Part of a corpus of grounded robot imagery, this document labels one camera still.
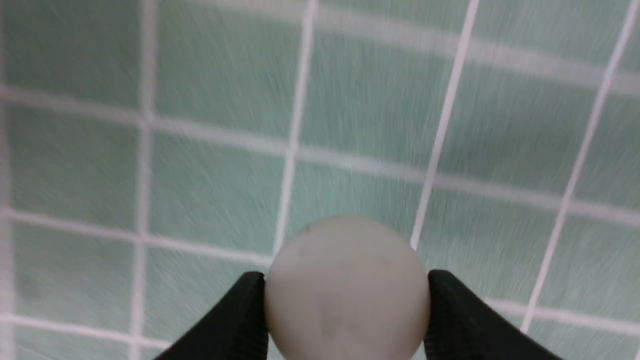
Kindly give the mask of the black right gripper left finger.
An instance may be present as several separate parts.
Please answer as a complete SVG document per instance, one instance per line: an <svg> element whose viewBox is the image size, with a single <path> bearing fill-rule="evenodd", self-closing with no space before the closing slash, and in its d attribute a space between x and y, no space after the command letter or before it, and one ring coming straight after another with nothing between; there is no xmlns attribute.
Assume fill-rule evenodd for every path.
<svg viewBox="0 0 640 360"><path fill-rule="evenodd" d="M157 360L266 360L265 274L247 271Z"/></svg>

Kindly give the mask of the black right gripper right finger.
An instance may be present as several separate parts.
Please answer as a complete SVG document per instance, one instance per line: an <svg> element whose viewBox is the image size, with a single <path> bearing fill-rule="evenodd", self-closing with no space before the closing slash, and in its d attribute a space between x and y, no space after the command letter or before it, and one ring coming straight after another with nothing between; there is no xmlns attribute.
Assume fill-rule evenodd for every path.
<svg viewBox="0 0 640 360"><path fill-rule="evenodd" d="M428 360L558 360L445 269L428 273Z"/></svg>

